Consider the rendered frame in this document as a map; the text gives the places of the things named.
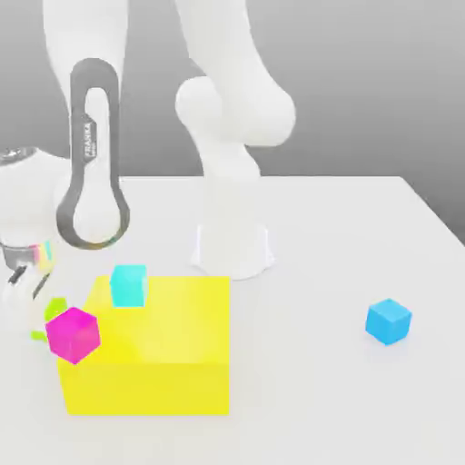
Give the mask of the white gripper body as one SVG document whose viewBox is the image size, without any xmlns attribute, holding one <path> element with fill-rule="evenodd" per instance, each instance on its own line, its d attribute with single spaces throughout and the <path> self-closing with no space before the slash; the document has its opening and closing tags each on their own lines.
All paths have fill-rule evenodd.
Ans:
<svg viewBox="0 0 465 465">
<path fill-rule="evenodd" d="M 1 294 L 1 329 L 14 336 L 45 330 L 50 274 L 16 271 Z"/>
</svg>

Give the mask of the small green cube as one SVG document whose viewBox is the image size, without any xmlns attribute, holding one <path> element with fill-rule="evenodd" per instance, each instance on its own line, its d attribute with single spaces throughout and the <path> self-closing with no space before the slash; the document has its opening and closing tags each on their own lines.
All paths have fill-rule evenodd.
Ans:
<svg viewBox="0 0 465 465">
<path fill-rule="evenodd" d="M 53 297 L 48 302 L 35 299 L 34 304 L 30 320 L 30 337 L 33 341 L 48 342 L 45 325 L 67 310 L 66 298 Z"/>
</svg>

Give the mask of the small magenta cube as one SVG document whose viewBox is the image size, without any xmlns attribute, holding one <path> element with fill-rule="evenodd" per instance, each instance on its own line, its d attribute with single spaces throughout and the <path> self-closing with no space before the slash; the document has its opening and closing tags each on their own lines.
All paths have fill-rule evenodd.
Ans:
<svg viewBox="0 0 465 465">
<path fill-rule="evenodd" d="M 72 364 L 79 363 L 101 345 L 97 318 L 71 307 L 45 324 L 51 352 Z"/>
</svg>

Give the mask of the small cyan cube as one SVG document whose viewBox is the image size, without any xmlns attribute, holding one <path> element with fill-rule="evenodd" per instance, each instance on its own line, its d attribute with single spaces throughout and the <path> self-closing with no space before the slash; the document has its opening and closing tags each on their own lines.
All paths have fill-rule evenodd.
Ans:
<svg viewBox="0 0 465 465">
<path fill-rule="evenodd" d="M 115 308 L 144 307 L 148 294 L 147 269 L 143 264 L 118 264 L 110 278 Z"/>
</svg>

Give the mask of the small blue cube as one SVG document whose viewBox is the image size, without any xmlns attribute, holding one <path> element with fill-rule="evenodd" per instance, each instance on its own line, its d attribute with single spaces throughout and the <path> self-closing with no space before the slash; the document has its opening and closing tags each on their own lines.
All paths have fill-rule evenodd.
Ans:
<svg viewBox="0 0 465 465">
<path fill-rule="evenodd" d="M 369 306 L 365 331 L 384 345 L 404 339 L 410 330 L 412 312 L 393 299 Z"/>
</svg>

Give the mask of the large yellow box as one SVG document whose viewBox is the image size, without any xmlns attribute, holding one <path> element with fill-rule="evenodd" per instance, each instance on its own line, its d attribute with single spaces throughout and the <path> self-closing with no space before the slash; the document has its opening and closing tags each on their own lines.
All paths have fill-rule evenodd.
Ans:
<svg viewBox="0 0 465 465">
<path fill-rule="evenodd" d="M 100 346 L 58 360 L 71 415 L 226 415 L 230 397 L 230 280 L 153 276 L 143 307 L 115 308 L 110 279 L 95 279 L 84 310 Z"/>
</svg>

